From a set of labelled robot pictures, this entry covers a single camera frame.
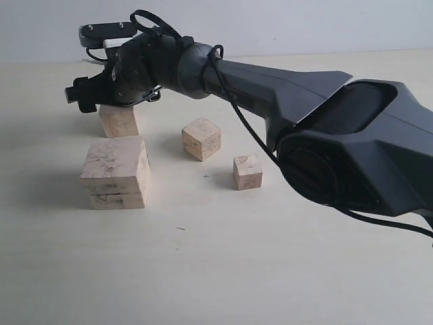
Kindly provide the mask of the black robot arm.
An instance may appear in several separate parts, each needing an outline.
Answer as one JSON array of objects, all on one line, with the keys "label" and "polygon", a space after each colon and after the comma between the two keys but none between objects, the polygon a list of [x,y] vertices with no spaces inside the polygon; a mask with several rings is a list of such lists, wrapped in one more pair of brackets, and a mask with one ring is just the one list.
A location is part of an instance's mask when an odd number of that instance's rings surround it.
[{"label": "black robot arm", "polygon": [[237,114],[261,117],[260,146],[306,199],[359,221],[432,235],[395,221],[415,213],[432,222],[432,111],[405,84],[231,62],[221,45],[143,33],[65,93],[90,113],[99,104],[157,100],[161,89],[215,95]]}]

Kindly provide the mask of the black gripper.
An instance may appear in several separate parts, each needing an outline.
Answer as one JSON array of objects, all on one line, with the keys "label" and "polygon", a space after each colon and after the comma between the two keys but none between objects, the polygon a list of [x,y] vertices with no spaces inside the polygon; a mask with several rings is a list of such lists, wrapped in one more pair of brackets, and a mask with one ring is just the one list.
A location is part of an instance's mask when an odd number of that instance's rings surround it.
[{"label": "black gripper", "polygon": [[142,33],[118,49],[113,67],[100,77],[76,78],[65,88],[66,100],[78,102],[84,114],[97,112],[98,104],[132,106],[158,86],[178,91],[178,67],[177,38]]}]

